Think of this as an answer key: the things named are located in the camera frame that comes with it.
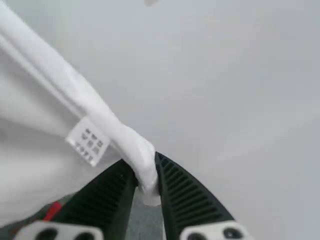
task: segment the screw hole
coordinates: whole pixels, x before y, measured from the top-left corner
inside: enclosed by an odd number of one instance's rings
[[[54,240],[58,234],[58,231],[54,228],[46,228],[38,233],[35,240]]]
[[[74,240],[95,240],[95,236],[90,232],[83,232],[76,236]]]
[[[243,234],[233,227],[228,227],[223,231],[223,235],[226,239],[242,239]]]
[[[188,236],[187,240],[207,240],[207,238],[200,233],[194,232]]]

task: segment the white wall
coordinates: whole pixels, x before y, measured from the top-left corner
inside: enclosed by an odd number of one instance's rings
[[[256,239],[314,238],[318,1],[6,2]]]

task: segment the white cloth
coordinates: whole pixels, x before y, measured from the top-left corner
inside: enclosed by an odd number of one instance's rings
[[[122,124],[87,80],[2,1],[0,48],[0,224],[79,190],[121,158],[134,170],[144,202],[160,203],[154,146]],[[111,139],[97,169],[64,142],[85,116]]]
[[[256,239],[317,236],[319,1],[6,1]]]

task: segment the garment label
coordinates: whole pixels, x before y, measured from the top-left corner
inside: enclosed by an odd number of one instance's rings
[[[87,116],[75,125],[65,140],[92,167],[97,165],[110,143]]]

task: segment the red object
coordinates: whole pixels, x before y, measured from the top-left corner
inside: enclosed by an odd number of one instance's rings
[[[54,215],[61,209],[61,207],[62,205],[60,204],[60,202],[54,202],[49,208],[43,220],[50,221],[54,217]]]

